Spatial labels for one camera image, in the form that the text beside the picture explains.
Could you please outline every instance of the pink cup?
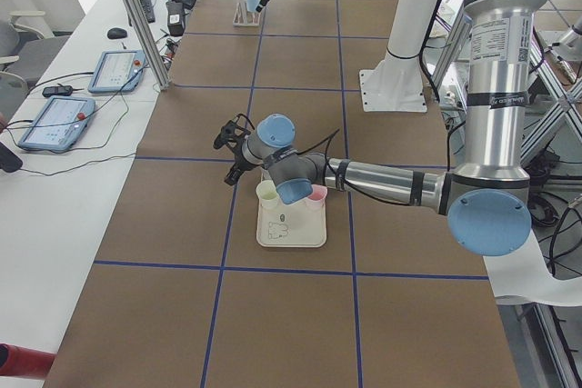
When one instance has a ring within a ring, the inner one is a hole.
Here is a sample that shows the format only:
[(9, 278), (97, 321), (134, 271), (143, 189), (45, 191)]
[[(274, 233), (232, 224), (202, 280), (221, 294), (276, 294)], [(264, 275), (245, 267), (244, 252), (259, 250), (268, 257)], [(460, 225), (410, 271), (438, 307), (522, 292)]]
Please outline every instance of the pink cup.
[(313, 193), (304, 199), (306, 206), (311, 210), (321, 209), (327, 197), (327, 187), (322, 185), (311, 185)]

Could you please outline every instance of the white cup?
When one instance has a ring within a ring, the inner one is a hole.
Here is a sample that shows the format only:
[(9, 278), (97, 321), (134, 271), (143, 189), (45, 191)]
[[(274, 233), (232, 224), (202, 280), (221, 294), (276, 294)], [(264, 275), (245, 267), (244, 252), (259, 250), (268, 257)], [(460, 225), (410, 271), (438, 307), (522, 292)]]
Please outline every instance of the white cup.
[(327, 197), (327, 187), (322, 185), (311, 186), (313, 187), (313, 193), (303, 200), (305, 201), (307, 208), (315, 211), (323, 208)]
[(274, 209), (279, 204), (279, 194), (276, 193), (273, 181), (263, 181), (255, 189), (258, 200), (265, 209)]

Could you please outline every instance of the keyboard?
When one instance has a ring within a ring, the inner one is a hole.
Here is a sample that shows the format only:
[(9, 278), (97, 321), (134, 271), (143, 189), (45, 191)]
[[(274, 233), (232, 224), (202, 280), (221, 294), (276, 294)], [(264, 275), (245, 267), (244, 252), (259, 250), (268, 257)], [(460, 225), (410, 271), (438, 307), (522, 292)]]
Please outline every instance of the keyboard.
[(139, 0), (139, 3), (142, 4), (142, 8), (144, 9), (145, 18), (147, 19), (147, 22), (153, 23), (156, 20), (156, 16), (154, 15), (154, 7), (152, 6), (152, 0)]

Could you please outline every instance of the white table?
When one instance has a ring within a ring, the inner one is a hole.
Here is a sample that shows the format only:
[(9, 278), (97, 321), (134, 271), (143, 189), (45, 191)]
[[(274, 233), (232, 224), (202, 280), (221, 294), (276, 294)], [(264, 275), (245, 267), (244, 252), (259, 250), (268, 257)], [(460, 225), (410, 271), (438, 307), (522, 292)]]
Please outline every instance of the white table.
[[(150, 24), (155, 40), (166, 27), (166, 0), (155, 3), (156, 21)], [(128, 37), (109, 40), (111, 27), (123, 27)], [(158, 47), (165, 43), (162, 39)], [(105, 50), (140, 45), (122, 0), (98, 0), (41, 78), (93, 71)], [(87, 87), (89, 77), (58, 82)], [(32, 119), (45, 104), (43, 86), (29, 95), (13, 120)], [(151, 70), (140, 85), (125, 95), (129, 113), (106, 147), (63, 155), (17, 150), (8, 133), (0, 141), (24, 161), (24, 168), (52, 173), (92, 160), (131, 154), (141, 140), (156, 104), (158, 89)], [(96, 97), (101, 105), (109, 96)], [(100, 110), (75, 146), (102, 144), (125, 111), (117, 96)], [(15, 131), (16, 141), (23, 131)], [(56, 352), (75, 309), (95, 253), (133, 163), (133, 157), (88, 165), (52, 177), (0, 171), (0, 343)], [(38, 387), (42, 381), (0, 378), (2, 388)]]

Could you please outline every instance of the tablet screen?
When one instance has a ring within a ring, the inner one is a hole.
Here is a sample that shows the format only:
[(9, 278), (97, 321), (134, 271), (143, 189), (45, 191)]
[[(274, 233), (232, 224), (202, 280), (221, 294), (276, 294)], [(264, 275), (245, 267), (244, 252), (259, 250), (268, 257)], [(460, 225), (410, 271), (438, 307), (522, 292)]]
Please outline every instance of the tablet screen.
[(84, 100), (53, 100), (27, 136), (26, 142), (44, 145), (61, 144), (74, 126), (73, 122), (84, 105)]
[(135, 52), (116, 52), (106, 54), (93, 87), (121, 88), (129, 79), (134, 66)]

